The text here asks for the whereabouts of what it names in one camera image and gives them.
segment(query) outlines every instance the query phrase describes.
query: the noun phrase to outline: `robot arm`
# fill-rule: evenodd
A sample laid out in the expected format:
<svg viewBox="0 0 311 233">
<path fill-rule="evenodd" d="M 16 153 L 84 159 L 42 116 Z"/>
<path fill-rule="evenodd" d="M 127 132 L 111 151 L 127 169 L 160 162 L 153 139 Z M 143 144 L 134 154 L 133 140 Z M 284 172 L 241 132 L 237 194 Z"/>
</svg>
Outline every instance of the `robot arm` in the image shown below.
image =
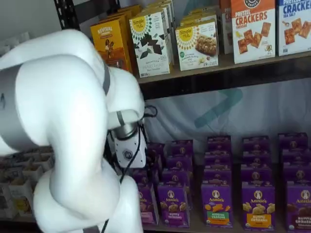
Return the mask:
<svg viewBox="0 0 311 233">
<path fill-rule="evenodd" d="M 113 219 L 123 209 L 129 210 L 128 220 L 135 219 L 128 232 L 141 232 L 135 183 L 125 179 L 122 185 L 132 188 L 121 192 L 119 178 L 102 159 L 108 129 L 115 129 L 123 143 L 129 139 L 122 137 L 129 129 L 131 138 L 136 137 L 133 123 L 144 111 L 139 86 L 126 71 L 101 65 L 89 41 L 76 40 L 80 43 L 76 48 L 84 48 L 84 53 L 57 49 L 72 44 L 75 36 L 84 35 L 54 33 L 21 44 L 0 59 L 0 155 L 52 145 L 55 168 L 40 179 L 34 198 L 35 216 L 43 231 L 71 231 L 111 219 L 108 228 L 118 232 L 115 225 L 120 227 L 122 220 Z M 64 44 L 53 47 L 60 42 L 57 37 Z M 55 52 L 40 50 L 43 47 Z M 28 55 L 35 49 L 40 52 Z"/>
</svg>

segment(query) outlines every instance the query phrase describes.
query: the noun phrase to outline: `wall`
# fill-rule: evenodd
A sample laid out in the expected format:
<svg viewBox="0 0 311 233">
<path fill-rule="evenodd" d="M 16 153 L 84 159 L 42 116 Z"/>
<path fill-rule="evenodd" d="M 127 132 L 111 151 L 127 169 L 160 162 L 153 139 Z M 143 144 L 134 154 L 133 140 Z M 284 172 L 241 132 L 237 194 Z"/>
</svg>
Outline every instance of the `wall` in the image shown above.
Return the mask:
<svg viewBox="0 0 311 233">
<path fill-rule="evenodd" d="M 25 31 L 33 38 L 59 30 L 53 0 L 0 0 L 0 41 Z"/>
</svg>

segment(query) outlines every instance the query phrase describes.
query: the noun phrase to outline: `cardboard box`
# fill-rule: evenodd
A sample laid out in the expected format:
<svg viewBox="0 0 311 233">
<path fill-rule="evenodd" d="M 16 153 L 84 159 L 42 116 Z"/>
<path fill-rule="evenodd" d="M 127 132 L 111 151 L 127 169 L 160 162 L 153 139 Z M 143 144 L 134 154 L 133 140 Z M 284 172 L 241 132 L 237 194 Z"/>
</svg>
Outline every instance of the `cardboard box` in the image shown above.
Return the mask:
<svg viewBox="0 0 311 233">
<path fill-rule="evenodd" d="M 276 228 L 275 188 L 271 182 L 242 182 L 243 227 L 248 231 Z"/>
<path fill-rule="evenodd" d="M 310 182 L 288 181 L 286 185 L 286 228 L 289 233 L 311 231 Z"/>
<path fill-rule="evenodd" d="M 132 72 L 125 15 L 91 26 L 94 46 L 109 66 Z"/>
<path fill-rule="evenodd" d="M 186 187 L 175 182 L 161 182 L 158 186 L 158 195 L 164 225 L 188 228 L 190 226 L 190 210 Z"/>
<path fill-rule="evenodd" d="M 279 56 L 311 50 L 311 5 L 308 0 L 278 0 Z"/>
<path fill-rule="evenodd" d="M 275 57 L 275 1 L 231 0 L 234 62 Z"/>
<path fill-rule="evenodd" d="M 232 228 L 233 213 L 229 184 L 202 182 L 204 221 L 208 227 Z"/>
<path fill-rule="evenodd" d="M 178 140 L 171 142 L 172 155 L 193 154 L 193 140 Z"/>
<path fill-rule="evenodd" d="M 142 224 L 157 225 L 159 223 L 159 212 L 153 184 L 138 184 L 138 191 Z"/>
<path fill-rule="evenodd" d="M 16 178 L 10 183 L 9 188 L 19 215 L 32 217 L 34 197 L 30 181 Z"/>
<path fill-rule="evenodd" d="M 220 0 L 225 54 L 233 53 L 231 0 Z"/>
<path fill-rule="evenodd" d="M 214 20 L 176 29 L 180 70 L 218 65 L 218 42 Z"/>
<path fill-rule="evenodd" d="M 130 25 L 140 77 L 170 73 L 172 60 L 163 9 L 142 12 L 130 19 Z"/>
</svg>

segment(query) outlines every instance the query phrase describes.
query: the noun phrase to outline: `black cable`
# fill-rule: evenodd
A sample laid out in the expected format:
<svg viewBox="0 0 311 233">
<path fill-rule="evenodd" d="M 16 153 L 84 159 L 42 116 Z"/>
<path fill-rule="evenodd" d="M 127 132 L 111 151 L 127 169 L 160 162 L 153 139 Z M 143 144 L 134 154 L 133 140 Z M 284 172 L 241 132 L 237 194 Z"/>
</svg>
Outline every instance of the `black cable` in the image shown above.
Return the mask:
<svg viewBox="0 0 311 233">
<path fill-rule="evenodd" d="M 136 149 L 136 152 L 135 152 L 133 158 L 131 159 L 131 161 L 130 161 L 129 164 L 127 165 L 126 169 L 123 171 L 123 174 L 122 174 L 122 176 L 121 176 L 121 178 L 120 178 L 120 183 L 122 183 L 122 181 L 123 181 L 123 179 L 124 179 L 124 177 L 125 177 L 125 175 L 126 175 L 128 169 L 130 168 L 130 166 L 131 166 L 132 163 L 134 162 L 134 160 L 135 160 L 135 158 L 136 158 L 136 156 L 137 156 L 137 154 L 138 154 L 138 152 L 139 152 L 139 148 L 140 148 L 140 125 L 138 124 L 138 145 L 137 145 L 137 149 Z M 108 222 L 109 222 L 109 219 L 106 220 L 106 222 L 105 222 L 105 224 L 104 224 L 104 227 L 103 227 L 103 229 L 102 229 L 102 233 L 105 232 L 106 227 L 107 227 L 107 225 L 108 225 Z"/>
</svg>

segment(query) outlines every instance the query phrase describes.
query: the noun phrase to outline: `green label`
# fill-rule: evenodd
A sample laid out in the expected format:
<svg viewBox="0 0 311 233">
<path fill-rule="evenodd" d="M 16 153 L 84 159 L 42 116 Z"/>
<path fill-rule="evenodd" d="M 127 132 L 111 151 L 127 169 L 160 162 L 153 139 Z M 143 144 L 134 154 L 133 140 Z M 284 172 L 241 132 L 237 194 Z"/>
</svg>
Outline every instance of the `green label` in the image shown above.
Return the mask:
<svg viewBox="0 0 311 233">
<path fill-rule="evenodd" d="M 228 212 L 207 212 L 207 217 L 211 219 L 228 219 L 229 213 Z"/>
</svg>

